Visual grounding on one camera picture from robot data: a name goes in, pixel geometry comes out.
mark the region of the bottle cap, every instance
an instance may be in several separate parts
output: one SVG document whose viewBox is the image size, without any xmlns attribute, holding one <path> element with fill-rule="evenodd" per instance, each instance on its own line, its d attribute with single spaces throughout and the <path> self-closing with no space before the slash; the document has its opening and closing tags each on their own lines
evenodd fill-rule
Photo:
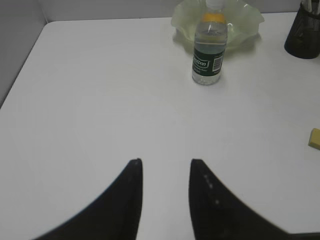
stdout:
<svg viewBox="0 0 320 240">
<path fill-rule="evenodd" d="M 206 7 L 212 10 L 221 10 L 225 8 L 225 0 L 205 0 Z"/>
</svg>

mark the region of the desk surface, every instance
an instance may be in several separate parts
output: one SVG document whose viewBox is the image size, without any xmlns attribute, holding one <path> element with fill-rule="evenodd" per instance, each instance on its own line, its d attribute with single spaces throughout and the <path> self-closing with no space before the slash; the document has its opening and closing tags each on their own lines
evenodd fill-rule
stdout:
<svg viewBox="0 0 320 240">
<path fill-rule="evenodd" d="M 191 78 L 170 18 L 48 24 L 0 110 L 0 239 L 32 239 L 142 158 L 138 240 L 194 239 L 192 158 L 290 233 L 320 231 L 320 59 L 286 53 L 295 13 L 264 14 L 221 80 Z"/>
</svg>

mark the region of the plastic bottle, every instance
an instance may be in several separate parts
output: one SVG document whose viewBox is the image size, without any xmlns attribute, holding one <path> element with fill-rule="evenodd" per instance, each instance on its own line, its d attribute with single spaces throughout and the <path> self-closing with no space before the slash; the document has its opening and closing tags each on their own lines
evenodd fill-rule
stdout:
<svg viewBox="0 0 320 240">
<path fill-rule="evenodd" d="M 228 39 L 228 27 L 222 13 L 225 0 L 206 0 L 206 7 L 195 31 L 192 64 L 192 78 L 201 85 L 211 85 L 219 80 Z"/>
</svg>

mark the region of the water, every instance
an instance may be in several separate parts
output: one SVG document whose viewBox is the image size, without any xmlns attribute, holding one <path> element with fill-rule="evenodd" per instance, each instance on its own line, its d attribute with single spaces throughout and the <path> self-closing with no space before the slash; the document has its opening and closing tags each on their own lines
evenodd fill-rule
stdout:
<svg viewBox="0 0 320 240">
<path fill-rule="evenodd" d="M 224 23 L 201 22 L 197 26 L 194 39 L 195 56 L 193 58 L 192 70 L 192 78 L 196 83 L 211 85 L 219 80 L 227 39 L 228 28 Z M 198 68 L 198 72 L 202 71 L 199 72 L 200 74 L 195 72 L 195 64 L 200 67 Z"/>
</svg>

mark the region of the black object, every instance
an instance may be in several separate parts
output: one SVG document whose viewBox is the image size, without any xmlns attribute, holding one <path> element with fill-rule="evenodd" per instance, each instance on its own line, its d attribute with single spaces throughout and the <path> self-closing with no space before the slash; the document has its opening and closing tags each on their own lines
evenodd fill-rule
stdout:
<svg viewBox="0 0 320 240">
<path fill-rule="evenodd" d="M 142 187 L 142 161 L 131 160 L 93 203 L 37 240 L 135 240 L 142 209 Z"/>
<path fill-rule="evenodd" d="M 285 50 L 301 59 L 314 59 L 320 54 L 320 15 L 306 11 L 302 4 L 284 44 Z"/>
<path fill-rule="evenodd" d="M 202 160 L 192 160 L 189 207 L 196 240 L 320 240 L 320 234 L 290 235 L 233 195 Z"/>
</svg>

